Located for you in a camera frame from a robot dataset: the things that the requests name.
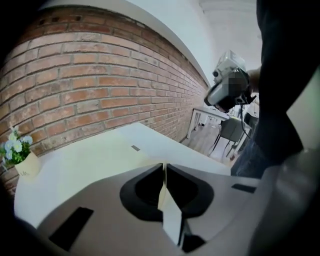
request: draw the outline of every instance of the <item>brick wall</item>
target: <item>brick wall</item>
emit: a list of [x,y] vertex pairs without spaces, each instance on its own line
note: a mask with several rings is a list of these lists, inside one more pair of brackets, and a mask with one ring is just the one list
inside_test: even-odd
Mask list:
[[[38,155],[133,122],[180,141],[207,85],[189,61],[143,24],[106,10],[47,9],[1,70],[0,142],[9,126]],[[15,168],[0,171],[11,195]]]

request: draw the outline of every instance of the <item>white wall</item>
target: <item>white wall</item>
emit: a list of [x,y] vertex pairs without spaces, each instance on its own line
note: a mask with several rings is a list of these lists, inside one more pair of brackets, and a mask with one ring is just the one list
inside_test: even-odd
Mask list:
[[42,8],[60,5],[108,9],[147,25],[179,49],[206,83],[213,85],[219,55],[198,0],[51,0]]

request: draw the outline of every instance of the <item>person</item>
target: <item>person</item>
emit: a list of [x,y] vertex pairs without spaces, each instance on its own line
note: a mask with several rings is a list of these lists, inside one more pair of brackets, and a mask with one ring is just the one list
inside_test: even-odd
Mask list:
[[259,93],[259,122],[232,176],[260,179],[266,168],[303,149],[287,110],[319,65],[318,12],[317,1],[257,0],[261,67],[248,74],[251,91]]

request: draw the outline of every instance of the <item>dark sleeve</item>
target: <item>dark sleeve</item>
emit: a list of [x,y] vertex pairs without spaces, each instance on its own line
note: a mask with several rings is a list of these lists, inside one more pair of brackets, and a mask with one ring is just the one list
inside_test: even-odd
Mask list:
[[262,36],[260,107],[286,112],[320,61],[319,1],[257,0]]

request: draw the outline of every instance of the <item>flower pot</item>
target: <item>flower pot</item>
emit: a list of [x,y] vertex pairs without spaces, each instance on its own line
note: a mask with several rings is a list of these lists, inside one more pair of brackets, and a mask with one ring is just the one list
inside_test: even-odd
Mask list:
[[39,158],[32,151],[21,163],[15,165],[15,169],[20,176],[28,179],[34,178],[40,172]]

